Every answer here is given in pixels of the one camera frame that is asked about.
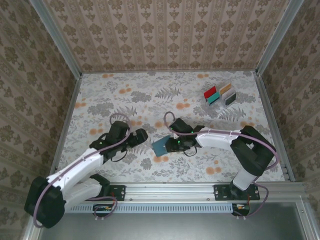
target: aluminum frame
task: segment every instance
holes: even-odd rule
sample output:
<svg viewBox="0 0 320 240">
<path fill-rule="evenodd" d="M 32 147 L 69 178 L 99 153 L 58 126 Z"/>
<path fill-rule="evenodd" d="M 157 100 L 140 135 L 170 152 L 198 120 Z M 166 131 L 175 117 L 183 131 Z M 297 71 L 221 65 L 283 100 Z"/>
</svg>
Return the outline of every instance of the aluminum frame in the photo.
<svg viewBox="0 0 320 240">
<path fill-rule="evenodd" d="M 126 186 L 125 204 L 185 204 L 199 203 L 208 205 L 220 203 L 242 203 L 245 201 L 216 201 L 214 195 L 214 185 L 228 184 L 228 182 L 203 182 L 203 183 L 132 183 L 117 182 L 117 185 Z M 315 224 L 312 210 L 307 201 L 302 182 L 261 182 L 269 190 L 267 203 L 295 203 L 299 212 L 306 239 L 319 239 L 319 229 Z M 266 190 L 259 187 L 260 203 L 266 196 Z M 99 203 L 111 203 L 110 201 L 100 201 Z M 24 240 L 37 240 L 41 235 L 41 229 L 33 225 L 30 217 Z"/>
<path fill-rule="evenodd" d="M 77 97 L 78 97 L 78 94 L 80 91 L 81 82 L 82 82 L 81 78 L 77 79 L 75 82 L 72 97 L 70 100 L 70 105 L 69 105 L 68 111 L 65 116 L 65 120 L 64 120 L 63 127 L 62 127 L 59 142 L 56 147 L 55 154 L 54 154 L 53 161 L 52 161 L 52 165 L 50 168 L 50 175 L 54 174 L 58 168 L 59 161 L 61 159 L 62 151 L 64 149 L 65 141 L 67 138 L 68 129 L 69 129 L 71 118 L 72 118 L 72 113 L 74 112 Z"/>
<path fill-rule="evenodd" d="M 67 214 L 104 214 L 105 209 L 95 209 L 97 203 L 82 203 L 72 207 Z M 114 210 L 117 214 L 231 214 L 232 203 L 136 203 L 121 202 Z"/>
<path fill-rule="evenodd" d="M 258 65 L 256 66 L 259 74 L 263 74 L 266 70 L 271 58 L 275 54 L 282 39 L 285 37 L 287 30 L 289 29 L 303 2 L 304 0 L 292 0 L 289 2 L 280 22 L 278 23 L 277 28 L 273 33 L 273 36 L 271 37 Z"/>
<path fill-rule="evenodd" d="M 74 58 L 74 55 L 72 54 L 68 44 L 66 43 L 57 24 L 51 16 L 50 11 L 47 9 L 44 1 L 30 0 L 30 2 L 34 7 L 36 13 L 39 15 L 41 22 L 44 24 L 45 29 L 48 31 L 55 45 L 59 49 L 66 64 L 69 66 L 72 74 L 75 77 L 75 80 L 79 80 L 81 78 L 81 67 L 78 64 L 77 60 Z"/>
<path fill-rule="evenodd" d="M 274 115 L 274 112 L 271 107 L 271 103 L 267 94 L 267 90 L 265 88 L 264 81 L 261 77 L 260 74 L 256 74 L 254 72 L 254 78 L 255 78 L 255 83 L 258 88 L 259 94 L 260 94 L 260 99 L 262 102 L 262 106 L 265 112 L 266 119 L 268 121 L 269 127 L 270 127 L 270 132 L 272 135 L 272 139 L 274 141 L 274 146 L 275 149 L 281 159 L 281 164 L 285 165 L 285 168 L 287 170 L 287 174 L 289 175 L 289 180 L 294 182 L 295 176 L 294 172 L 292 171 L 290 161 L 288 159 L 288 155 L 285 149 L 284 142 L 282 141 L 280 131 L 277 125 L 277 121 Z"/>
</svg>

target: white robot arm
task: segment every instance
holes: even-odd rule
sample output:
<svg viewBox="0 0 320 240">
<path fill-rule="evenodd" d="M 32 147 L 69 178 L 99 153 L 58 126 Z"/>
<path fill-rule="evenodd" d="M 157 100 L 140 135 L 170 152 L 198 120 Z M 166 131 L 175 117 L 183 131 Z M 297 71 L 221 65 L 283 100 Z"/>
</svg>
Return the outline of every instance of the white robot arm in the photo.
<svg viewBox="0 0 320 240">
<path fill-rule="evenodd" d="M 230 192 L 235 199 L 246 194 L 245 191 L 251 183 L 263 174 L 274 157 L 274 154 L 270 149 L 264 145 L 238 136 L 237 134 L 226 135 L 222 133 L 212 133 L 210 132 L 210 129 L 199 125 L 193 129 L 181 118 L 177 118 L 169 127 L 174 132 L 189 135 L 179 135 L 179 137 L 166 136 L 154 142 L 152 144 L 152 149 L 157 157 L 167 153 L 185 153 L 186 150 L 189 150 L 192 147 L 195 147 L 196 149 L 214 147 L 234 152 L 242 165 L 242 169 L 237 173 L 229 185 Z M 250 136 L 275 150 L 275 148 L 252 126 L 245 126 L 242 130 L 234 130 L 232 132 Z"/>
<path fill-rule="evenodd" d="M 115 121 L 109 132 L 92 142 L 74 162 L 46 178 L 41 176 L 35 178 L 24 210 L 31 216 L 36 211 L 36 220 L 44 227 L 51 228 L 63 217 L 65 211 L 73 206 L 97 196 L 109 196 L 111 190 L 113 193 L 115 188 L 112 188 L 110 182 L 99 174 L 91 175 L 84 182 L 80 181 L 106 161 L 118 162 L 118 160 L 113 161 L 117 152 L 127 152 L 148 138 L 147 132 L 142 128 L 127 135 L 128 131 L 127 123 Z"/>
</svg>

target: gray floor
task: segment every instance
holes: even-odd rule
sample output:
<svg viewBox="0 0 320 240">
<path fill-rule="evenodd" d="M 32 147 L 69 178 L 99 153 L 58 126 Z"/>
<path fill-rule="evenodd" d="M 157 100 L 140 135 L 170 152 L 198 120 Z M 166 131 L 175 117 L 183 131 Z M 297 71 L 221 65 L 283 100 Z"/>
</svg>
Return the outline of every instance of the gray floor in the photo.
<svg viewBox="0 0 320 240">
<path fill-rule="evenodd" d="M 294 204 L 268 203 L 257 215 L 231 214 L 66 214 L 41 240 L 304 240 Z"/>
</svg>

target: black bracket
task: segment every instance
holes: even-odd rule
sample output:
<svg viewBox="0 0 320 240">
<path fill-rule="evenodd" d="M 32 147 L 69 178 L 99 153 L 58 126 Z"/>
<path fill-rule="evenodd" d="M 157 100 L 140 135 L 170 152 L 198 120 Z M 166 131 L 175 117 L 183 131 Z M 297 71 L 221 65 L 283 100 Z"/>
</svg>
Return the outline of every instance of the black bracket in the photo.
<svg viewBox="0 0 320 240">
<path fill-rule="evenodd" d="M 213 186 L 214 189 L 214 198 L 216 201 L 247 201 L 248 196 L 250 197 L 250 201 L 260 200 L 260 194 L 258 187 L 254 184 L 251 184 L 246 191 L 243 191 L 243 194 L 239 195 L 239 197 L 235 198 L 231 193 L 229 184 L 217 184 Z"/>
<path fill-rule="evenodd" d="M 108 192 L 108 196 L 112 196 L 115 197 L 119 202 L 122 202 L 125 200 L 125 196 L 126 196 L 126 185 L 110 185 L 109 186 L 109 192 Z M 107 216 L 111 211 L 111 209 L 113 208 L 114 204 L 113 203 L 98 203 L 98 204 L 94 204 L 92 206 L 92 211 L 103 211 L 106 213 L 96 213 L 97 217 L 105 217 Z"/>
<path fill-rule="evenodd" d="M 126 185 L 110 185 L 109 196 L 114 196 L 118 201 L 124 201 Z"/>
</svg>

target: floral tablecloth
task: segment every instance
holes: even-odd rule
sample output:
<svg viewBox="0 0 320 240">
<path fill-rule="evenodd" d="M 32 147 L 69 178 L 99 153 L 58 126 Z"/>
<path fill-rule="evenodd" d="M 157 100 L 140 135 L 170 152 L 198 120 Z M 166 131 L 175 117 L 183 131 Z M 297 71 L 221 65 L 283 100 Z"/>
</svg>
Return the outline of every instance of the floral tablecloth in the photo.
<svg viewBox="0 0 320 240">
<path fill-rule="evenodd" d="M 219 88 L 230 82 L 236 89 L 235 103 L 228 108 L 223 108 L 221 102 L 209 106 L 204 92 L 213 85 Z M 192 127 L 238 130 L 251 125 L 273 142 L 250 71 L 91 73 L 82 76 L 58 169 L 109 131 L 112 113 L 124 113 L 133 130 L 147 131 L 148 140 L 128 151 L 122 161 L 108 161 L 92 174 L 99 173 L 111 182 L 231 181 L 241 168 L 231 151 L 199 148 L 192 157 L 183 153 L 155 156 L 151 144 L 169 135 L 163 122 L 166 111 L 174 112 Z M 284 181 L 281 167 L 265 172 L 259 181 Z"/>
</svg>

